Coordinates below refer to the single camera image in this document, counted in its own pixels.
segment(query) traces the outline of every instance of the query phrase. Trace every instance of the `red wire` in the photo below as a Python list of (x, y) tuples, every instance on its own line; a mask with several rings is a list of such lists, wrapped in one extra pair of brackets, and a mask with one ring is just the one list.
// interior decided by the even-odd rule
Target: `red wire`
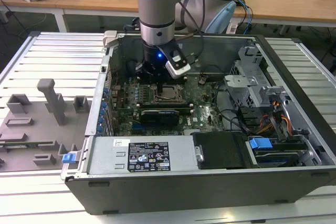
[(262, 123), (263, 119), (264, 119), (264, 118), (267, 118), (267, 117), (268, 117), (268, 115), (264, 115), (264, 116), (260, 119), (260, 128), (261, 128), (261, 126), (262, 126), (262, 124), (263, 124), (263, 123)]

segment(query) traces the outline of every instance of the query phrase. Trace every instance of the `label sticker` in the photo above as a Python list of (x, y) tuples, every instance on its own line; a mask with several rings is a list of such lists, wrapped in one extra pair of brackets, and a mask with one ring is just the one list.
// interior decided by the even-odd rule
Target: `label sticker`
[(113, 141), (113, 147), (127, 147), (130, 142), (130, 139), (115, 139)]
[(170, 170), (168, 142), (129, 143), (128, 171), (162, 172)]

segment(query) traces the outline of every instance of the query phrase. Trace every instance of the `table leg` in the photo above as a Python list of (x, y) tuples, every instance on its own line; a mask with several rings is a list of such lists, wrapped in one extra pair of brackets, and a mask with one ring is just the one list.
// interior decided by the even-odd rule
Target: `table leg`
[(69, 32), (69, 27), (67, 25), (67, 22), (65, 20), (65, 16), (62, 13), (55, 13), (54, 14), (56, 22), (57, 22), (57, 26), (58, 26), (58, 30), (61, 33), (67, 33)]
[(287, 26), (287, 25), (282, 25), (282, 28), (281, 28), (279, 34), (284, 35), (286, 33), (286, 30), (287, 30), (288, 27), (289, 26)]
[(105, 29), (104, 16), (98, 16), (98, 21), (99, 21), (99, 28), (101, 30), (104, 30)]
[(0, 11), (0, 21), (2, 23), (7, 23), (8, 22), (8, 19), (7, 19), (5, 11)]

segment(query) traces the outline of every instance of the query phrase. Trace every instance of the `blue plastic latch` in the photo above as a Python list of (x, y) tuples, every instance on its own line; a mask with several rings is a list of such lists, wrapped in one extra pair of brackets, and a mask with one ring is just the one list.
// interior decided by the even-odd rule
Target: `blue plastic latch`
[(76, 162), (76, 155), (74, 153), (64, 154), (62, 158), (63, 164), (74, 164)]
[(272, 149), (273, 145), (269, 138), (264, 138), (264, 137), (256, 137), (252, 138), (250, 141), (250, 146), (252, 149)]

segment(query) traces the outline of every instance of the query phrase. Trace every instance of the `black plastic cover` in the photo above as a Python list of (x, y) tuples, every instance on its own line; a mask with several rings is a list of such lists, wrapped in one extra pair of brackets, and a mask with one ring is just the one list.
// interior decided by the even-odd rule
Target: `black plastic cover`
[(245, 144), (247, 136), (239, 132), (194, 133), (195, 146), (201, 146), (204, 161), (200, 169), (243, 169), (252, 168)]

